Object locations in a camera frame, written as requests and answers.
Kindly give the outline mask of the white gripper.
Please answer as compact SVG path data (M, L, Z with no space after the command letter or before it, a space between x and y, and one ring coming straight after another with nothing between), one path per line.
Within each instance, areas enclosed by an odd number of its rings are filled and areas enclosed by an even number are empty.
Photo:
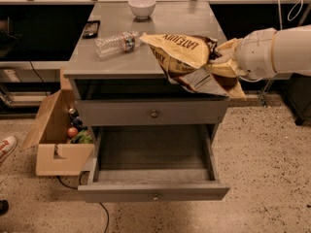
M211 74L225 78L247 76L251 80L271 79L276 75L272 67L272 40L274 28L257 30L243 39L233 38L217 46L218 58L229 59L224 63L204 66Z

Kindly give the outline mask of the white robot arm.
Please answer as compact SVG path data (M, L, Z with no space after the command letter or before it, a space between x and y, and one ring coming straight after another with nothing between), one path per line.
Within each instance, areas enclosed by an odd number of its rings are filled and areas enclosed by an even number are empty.
M227 77L250 80L273 79L280 74L310 75L311 25L276 30L256 30L240 39L231 39L216 48L219 55L205 68Z

